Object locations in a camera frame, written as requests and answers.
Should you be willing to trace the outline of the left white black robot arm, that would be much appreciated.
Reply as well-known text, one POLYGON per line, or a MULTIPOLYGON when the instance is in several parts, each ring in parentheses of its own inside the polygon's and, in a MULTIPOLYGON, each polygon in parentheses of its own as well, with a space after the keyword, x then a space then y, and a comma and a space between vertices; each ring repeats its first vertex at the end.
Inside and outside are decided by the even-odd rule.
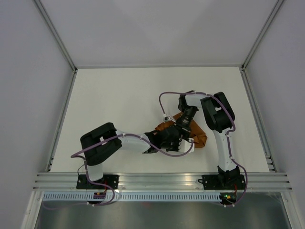
POLYGON ((120 149, 142 154, 153 154, 157 149, 178 152, 182 139, 182 130, 175 125, 135 137, 119 131, 113 123, 105 123, 80 138, 83 150, 92 147, 84 152, 88 172, 87 183, 94 189, 103 186, 102 164, 120 149))

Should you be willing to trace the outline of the right aluminium frame post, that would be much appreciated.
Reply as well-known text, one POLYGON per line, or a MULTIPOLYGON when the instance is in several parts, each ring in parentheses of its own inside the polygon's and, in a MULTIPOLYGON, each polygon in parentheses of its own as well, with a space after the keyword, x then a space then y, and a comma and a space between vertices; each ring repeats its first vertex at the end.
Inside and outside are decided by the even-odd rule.
POLYGON ((285 0, 277 0, 271 9, 271 12, 269 13, 266 21, 264 22, 261 30, 259 31, 258 36, 256 37, 249 53, 247 54, 245 60, 241 64, 241 69, 244 72, 246 67, 249 65, 250 61, 252 60, 254 54, 256 53, 257 49, 259 48, 261 42, 263 41, 263 38, 267 34, 268 30, 270 29, 272 23, 274 22, 275 18, 277 17, 278 12, 284 5, 285 0))

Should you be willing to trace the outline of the aluminium mounting rail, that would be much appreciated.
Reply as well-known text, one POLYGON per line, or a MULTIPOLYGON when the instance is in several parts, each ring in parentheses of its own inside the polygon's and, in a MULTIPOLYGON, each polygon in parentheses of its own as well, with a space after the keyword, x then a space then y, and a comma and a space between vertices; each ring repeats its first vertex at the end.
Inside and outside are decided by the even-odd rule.
MULTIPOLYGON (((118 173, 112 185, 125 191, 234 191, 235 185, 224 189, 211 183, 214 173, 118 173)), ((292 186, 286 173, 249 173, 242 181, 248 192, 290 192, 292 186)), ((80 183, 77 173, 38 173, 32 185, 35 191, 75 191, 80 183)))

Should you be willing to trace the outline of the orange-brown cloth napkin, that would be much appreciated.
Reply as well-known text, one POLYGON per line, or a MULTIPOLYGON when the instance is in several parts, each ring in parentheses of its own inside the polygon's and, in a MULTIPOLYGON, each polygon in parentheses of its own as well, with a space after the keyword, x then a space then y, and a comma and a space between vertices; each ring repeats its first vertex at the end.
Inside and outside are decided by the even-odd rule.
MULTIPOLYGON (((195 148, 203 148, 206 144, 207 141, 207 135, 206 133, 202 130, 202 128, 192 120, 191 122, 191 134, 189 138, 193 138, 195 148)), ((149 137, 150 142, 153 143, 156 147, 160 147, 160 137, 159 137, 159 132, 166 129, 166 128, 176 128, 175 122, 166 122, 166 123, 161 123, 159 124, 154 131, 152 131, 152 135, 149 137)))

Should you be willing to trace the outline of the aluminium frame post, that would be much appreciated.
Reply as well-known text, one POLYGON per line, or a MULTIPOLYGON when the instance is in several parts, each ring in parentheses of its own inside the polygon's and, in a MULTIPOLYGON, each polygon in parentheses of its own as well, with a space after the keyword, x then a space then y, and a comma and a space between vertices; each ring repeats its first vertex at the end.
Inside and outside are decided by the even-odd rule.
POLYGON ((245 60, 241 64, 241 69, 244 72, 246 67, 249 65, 250 61, 252 60, 254 54, 256 53, 257 49, 259 48, 261 42, 263 41, 263 38, 267 34, 268 30, 270 29, 272 23, 274 22, 275 18, 277 17, 278 12, 284 5, 285 0, 277 0, 271 9, 271 12, 269 13, 266 21, 264 22, 261 30, 259 31, 258 36, 256 37, 249 53, 247 54, 245 60))
POLYGON ((71 68, 72 72, 75 73, 77 72, 77 67, 75 66, 71 56, 69 55, 68 50, 66 49, 57 29, 55 28, 51 17, 49 16, 45 6, 43 5, 41 0, 33 0, 32 1, 36 7, 36 9, 38 10, 39 14, 41 15, 44 23, 46 24, 48 30, 50 31, 52 37, 54 38, 60 52, 62 53, 65 61, 67 62, 67 64, 69 65, 69 67, 71 68))

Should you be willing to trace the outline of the left aluminium frame post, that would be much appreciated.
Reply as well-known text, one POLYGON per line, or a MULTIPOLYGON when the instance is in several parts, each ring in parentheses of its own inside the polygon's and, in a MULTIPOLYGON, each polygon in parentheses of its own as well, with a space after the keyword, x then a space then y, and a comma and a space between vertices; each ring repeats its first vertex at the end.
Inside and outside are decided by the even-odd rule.
POLYGON ((68 50, 66 49, 57 29, 55 28, 51 17, 49 16, 45 6, 43 5, 41 0, 33 0, 32 1, 36 7, 36 9, 38 10, 39 14, 41 15, 44 23, 46 24, 48 30, 50 31, 52 37, 54 38, 60 52, 62 53, 65 61, 67 62, 67 64, 69 65, 69 67, 71 68, 72 72, 75 73, 77 72, 77 67, 75 66, 71 56, 69 55, 68 50))

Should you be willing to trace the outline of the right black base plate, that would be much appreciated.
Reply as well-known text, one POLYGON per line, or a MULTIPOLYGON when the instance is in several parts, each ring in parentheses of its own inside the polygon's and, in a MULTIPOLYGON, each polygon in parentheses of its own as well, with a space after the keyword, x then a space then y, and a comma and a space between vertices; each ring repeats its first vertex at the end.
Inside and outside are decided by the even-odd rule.
POLYGON ((219 175, 202 175, 197 181, 204 190, 244 190, 246 185, 243 175, 229 179, 220 178, 219 175))

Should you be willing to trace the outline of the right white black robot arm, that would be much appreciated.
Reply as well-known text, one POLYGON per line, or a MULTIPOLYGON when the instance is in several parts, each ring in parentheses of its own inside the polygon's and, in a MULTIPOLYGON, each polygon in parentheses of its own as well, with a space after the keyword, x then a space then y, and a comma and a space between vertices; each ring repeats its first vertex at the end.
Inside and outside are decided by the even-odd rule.
POLYGON ((214 95, 189 91, 179 96, 178 109, 192 115, 201 108, 205 122, 213 131, 218 150, 218 174, 202 175, 198 180, 205 190, 245 190, 247 175, 233 157, 232 133, 236 130, 234 112, 223 92, 214 95))

